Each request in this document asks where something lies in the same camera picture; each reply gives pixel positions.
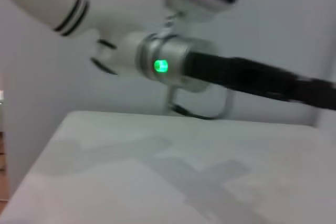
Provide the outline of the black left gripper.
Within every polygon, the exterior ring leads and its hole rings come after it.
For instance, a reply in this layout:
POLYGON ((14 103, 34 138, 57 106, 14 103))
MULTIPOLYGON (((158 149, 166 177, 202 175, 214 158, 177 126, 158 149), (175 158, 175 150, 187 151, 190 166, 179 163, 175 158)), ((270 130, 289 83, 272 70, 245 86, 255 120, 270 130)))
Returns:
MULTIPOLYGON (((279 101, 290 100, 298 80, 294 73, 260 62, 198 52, 187 54, 183 73, 230 90, 279 101)), ((335 82, 298 80, 296 99, 312 107, 335 111, 335 82)))

